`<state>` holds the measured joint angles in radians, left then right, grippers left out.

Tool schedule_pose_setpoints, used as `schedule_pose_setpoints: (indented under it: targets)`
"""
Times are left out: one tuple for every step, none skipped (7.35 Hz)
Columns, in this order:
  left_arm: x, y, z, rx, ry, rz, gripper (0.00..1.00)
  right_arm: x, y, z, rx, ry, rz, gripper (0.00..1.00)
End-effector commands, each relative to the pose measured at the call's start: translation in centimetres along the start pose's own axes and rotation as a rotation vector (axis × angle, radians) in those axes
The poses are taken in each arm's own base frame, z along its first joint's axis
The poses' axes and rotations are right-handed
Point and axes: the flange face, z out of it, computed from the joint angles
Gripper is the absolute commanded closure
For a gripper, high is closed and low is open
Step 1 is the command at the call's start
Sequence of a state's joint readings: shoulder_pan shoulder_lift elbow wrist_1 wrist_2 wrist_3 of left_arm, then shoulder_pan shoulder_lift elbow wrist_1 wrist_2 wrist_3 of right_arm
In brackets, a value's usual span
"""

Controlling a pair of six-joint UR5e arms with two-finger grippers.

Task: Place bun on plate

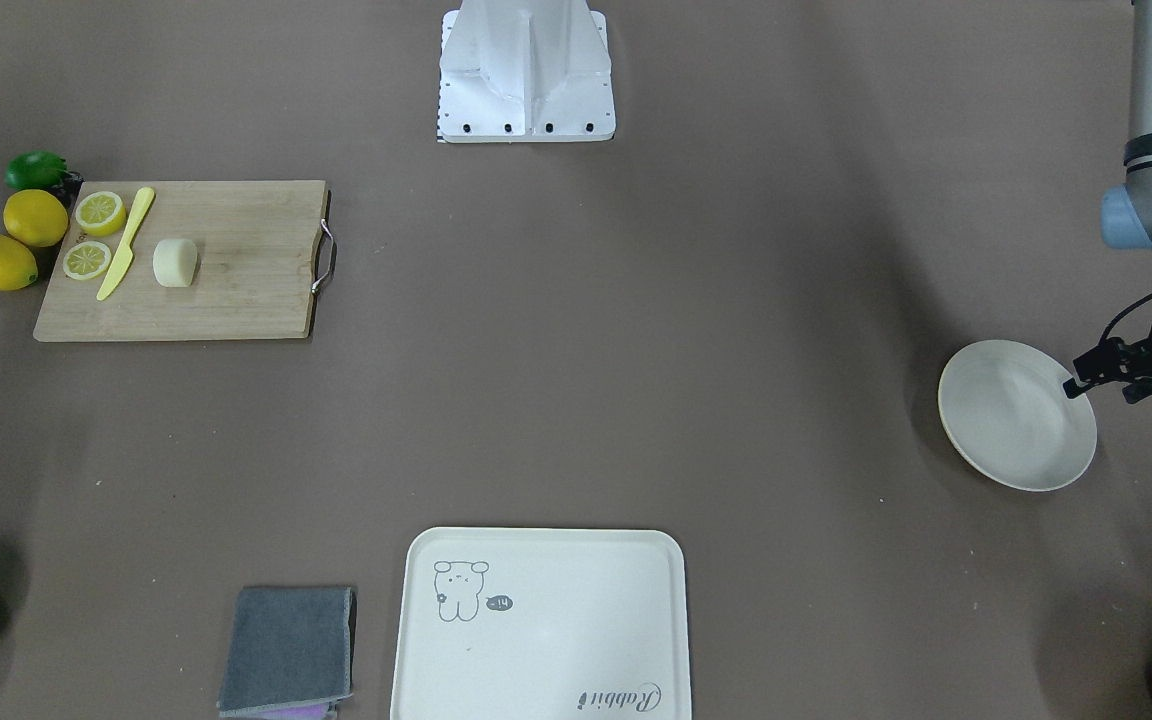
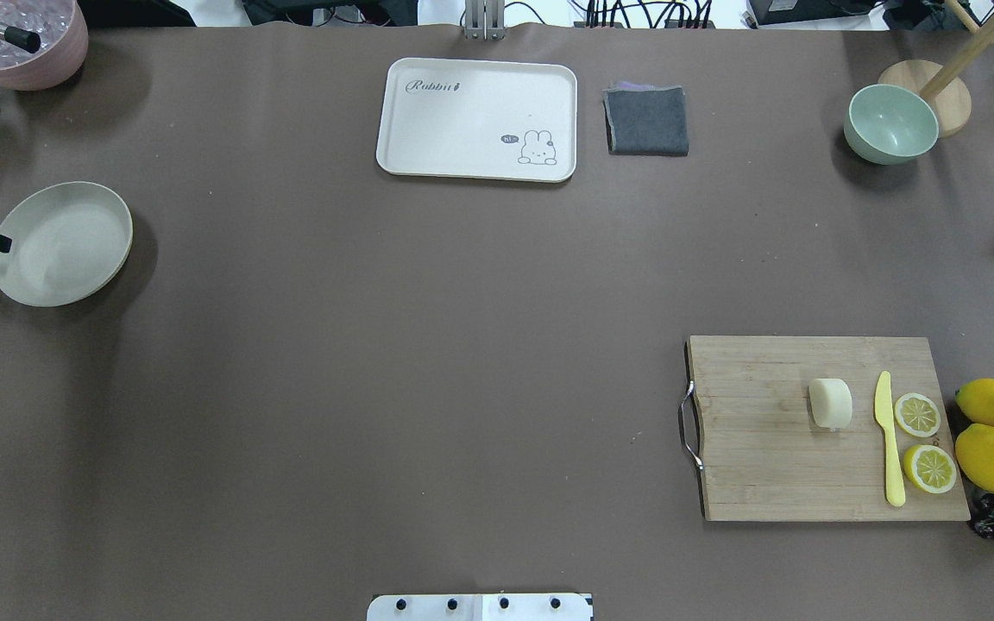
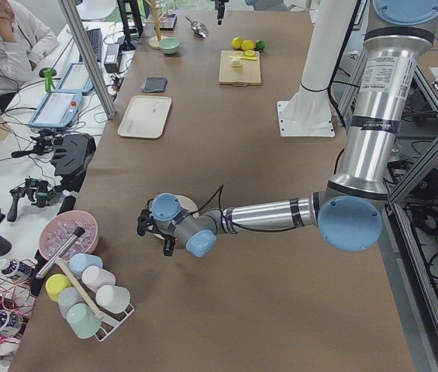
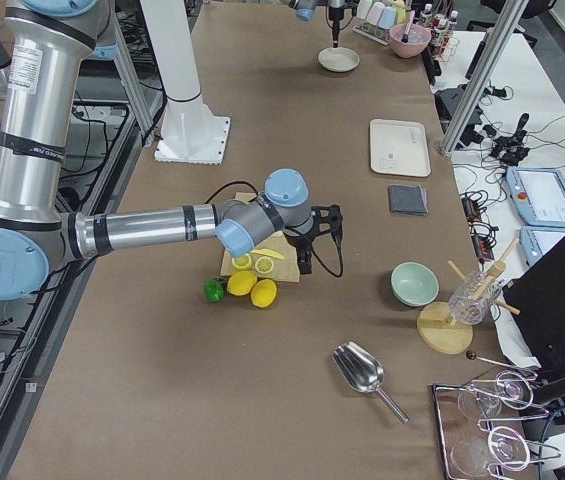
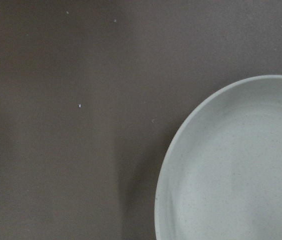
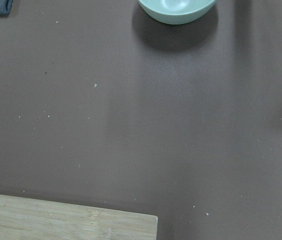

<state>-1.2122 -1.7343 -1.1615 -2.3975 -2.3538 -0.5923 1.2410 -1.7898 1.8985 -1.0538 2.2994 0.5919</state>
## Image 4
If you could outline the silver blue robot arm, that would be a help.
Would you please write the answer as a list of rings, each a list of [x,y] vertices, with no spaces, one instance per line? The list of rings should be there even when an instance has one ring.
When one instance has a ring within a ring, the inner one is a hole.
[[[86,216],[55,206],[69,117],[82,61],[114,28],[109,1],[10,1],[15,39],[0,130],[0,300],[39,291],[62,262],[114,250],[217,238],[234,257],[276,232],[314,224],[301,174],[271,173],[243,203]]]
[[[310,21],[318,6],[318,0],[288,0],[284,1],[289,8],[293,9],[296,17],[302,21]],[[327,21],[330,23],[332,35],[332,47],[339,47],[339,34],[341,30],[341,22],[344,19],[344,12],[346,8],[345,0],[327,0],[326,13]]]

